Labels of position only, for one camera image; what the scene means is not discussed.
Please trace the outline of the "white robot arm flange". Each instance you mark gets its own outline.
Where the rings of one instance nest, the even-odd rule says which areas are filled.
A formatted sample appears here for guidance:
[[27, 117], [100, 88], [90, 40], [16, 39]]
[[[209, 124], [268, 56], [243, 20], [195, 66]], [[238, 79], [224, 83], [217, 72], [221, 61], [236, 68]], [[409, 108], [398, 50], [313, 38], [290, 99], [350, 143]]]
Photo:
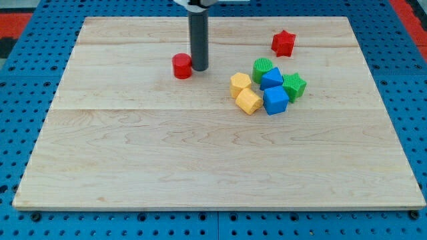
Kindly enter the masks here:
[[247, 5], [250, 0], [173, 0], [191, 13], [201, 13], [213, 5]]

